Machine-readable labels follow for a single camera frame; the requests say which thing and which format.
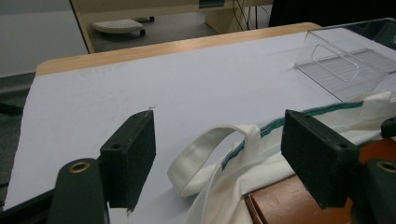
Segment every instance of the white cloth strap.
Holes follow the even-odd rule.
[[[203,168],[205,162],[221,141],[235,131],[245,136],[246,147],[257,148],[260,143],[257,125],[224,125],[203,133],[174,160],[168,177],[180,196],[190,196],[201,190],[215,169],[215,165]]]

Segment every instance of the wooden table edge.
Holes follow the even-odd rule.
[[[111,63],[128,62],[131,60],[183,52],[193,49],[204,49],[279,35],[297,34],[316,28],[319,28],[319,26],[312,22],[303,22],[291,25],[263,28],[259,30],[237,32],[225,35],[212,35],[130,49],[118,49],[94,54],[49,60],[41,63],[37,67],[35,75],[43,76]]]

